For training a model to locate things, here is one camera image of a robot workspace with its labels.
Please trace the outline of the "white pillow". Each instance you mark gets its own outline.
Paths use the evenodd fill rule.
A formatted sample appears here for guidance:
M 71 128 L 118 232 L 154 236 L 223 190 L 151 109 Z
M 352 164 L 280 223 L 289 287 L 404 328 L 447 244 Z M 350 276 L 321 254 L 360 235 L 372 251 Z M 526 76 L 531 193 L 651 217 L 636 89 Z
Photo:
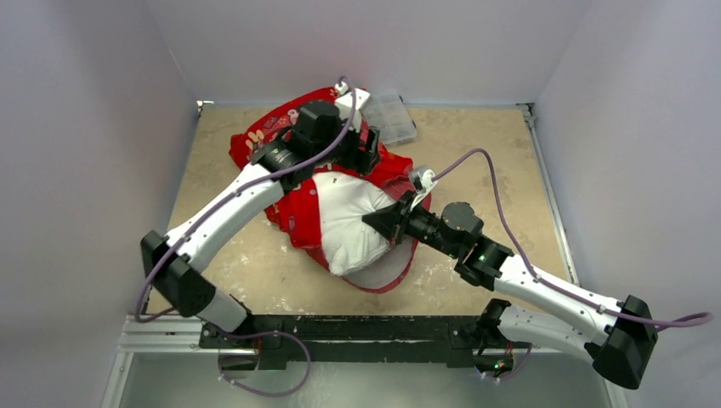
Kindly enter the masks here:
M 381 258 L 389 250 L 389 242 L 362 218 L 395 201 L 376 185 L 345 173 L 317 173 L 312 181 L 318 199 L 321 249 L 329 271 L 349 275 Z

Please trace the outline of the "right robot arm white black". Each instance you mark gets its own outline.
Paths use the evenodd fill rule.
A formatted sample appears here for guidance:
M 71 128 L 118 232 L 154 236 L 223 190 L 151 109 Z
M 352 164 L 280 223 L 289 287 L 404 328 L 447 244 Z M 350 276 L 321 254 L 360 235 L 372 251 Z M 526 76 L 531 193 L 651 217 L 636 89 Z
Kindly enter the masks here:
M 483 235 L 484 223 L 467 202 L 450 203 L 441 214 L 412 202 L 408 191 L 362 221 L 391 244 L 412 238 L 456 259 L 454 270 L 472 286 L 537 308 L 487 306 L 487 316 L 477 324 L 483 343 L 497 346 L 507 340 L 562 351 L 590 363 L 617 386 L 639 388 L 658 341 L 647 302 L 586 291 L 526 265 L 520 254 Z

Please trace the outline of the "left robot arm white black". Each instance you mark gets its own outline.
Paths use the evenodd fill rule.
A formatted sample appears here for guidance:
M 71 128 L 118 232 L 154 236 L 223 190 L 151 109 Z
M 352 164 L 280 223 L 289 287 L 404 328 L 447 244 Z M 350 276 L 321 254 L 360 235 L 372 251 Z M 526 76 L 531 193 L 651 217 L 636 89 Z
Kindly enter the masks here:
M 140 242 L 144 288 L 160 292 L 180 315 L 215 325 L 231 347 L 249 344 L 251 312 L 202 273 L 249 221 L 311 179 L 317 167 L 337 163 L 366 175 L 378 164 L 378 136 L 362 130 L 366 103 L 347 93 L 334 102 L 302 105 L 297 121 L 255 150 L 200 212 L 165 234 L 148 232 Z

